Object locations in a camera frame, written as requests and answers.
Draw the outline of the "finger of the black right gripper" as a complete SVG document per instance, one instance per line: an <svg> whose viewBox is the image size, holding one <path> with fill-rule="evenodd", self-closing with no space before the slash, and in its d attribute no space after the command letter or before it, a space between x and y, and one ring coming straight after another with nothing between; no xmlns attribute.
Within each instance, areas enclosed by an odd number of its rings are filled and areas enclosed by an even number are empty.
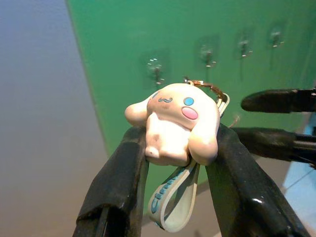
<svg viewBox="0 0 316 237"><path fill-rule="evenodd" d="M316 89L272 89L242 99L245 111L264 113L315 112Z"/></svg>
<svg viewBox="0 0 316 237"><path fill-rule="evenodd" d="M233 131L258 156L307 163L316 167L316 137L274 128L240 128Z"/></svg>

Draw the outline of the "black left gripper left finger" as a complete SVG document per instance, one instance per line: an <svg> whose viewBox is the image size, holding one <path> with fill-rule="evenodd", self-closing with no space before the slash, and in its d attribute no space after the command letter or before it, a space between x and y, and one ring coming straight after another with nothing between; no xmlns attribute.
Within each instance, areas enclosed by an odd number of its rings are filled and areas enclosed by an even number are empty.
<svg viewBox="0 0 316 237"><path fill-rule="evenodd" d="M76 220L75 237L139 237L149 163L145 128L126 131L93 179Z"/></svg>

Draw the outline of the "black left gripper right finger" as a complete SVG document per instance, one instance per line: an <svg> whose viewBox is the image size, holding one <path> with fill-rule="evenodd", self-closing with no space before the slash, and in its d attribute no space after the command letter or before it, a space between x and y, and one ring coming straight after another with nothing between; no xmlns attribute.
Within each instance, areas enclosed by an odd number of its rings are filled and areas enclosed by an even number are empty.
<svg viewBox="0 0 316 237"><path fill-rule="evenodd" d="M205 169L221 235L308 237L276 183L237 134L222 124L217 141L217 158Z"/></svg>

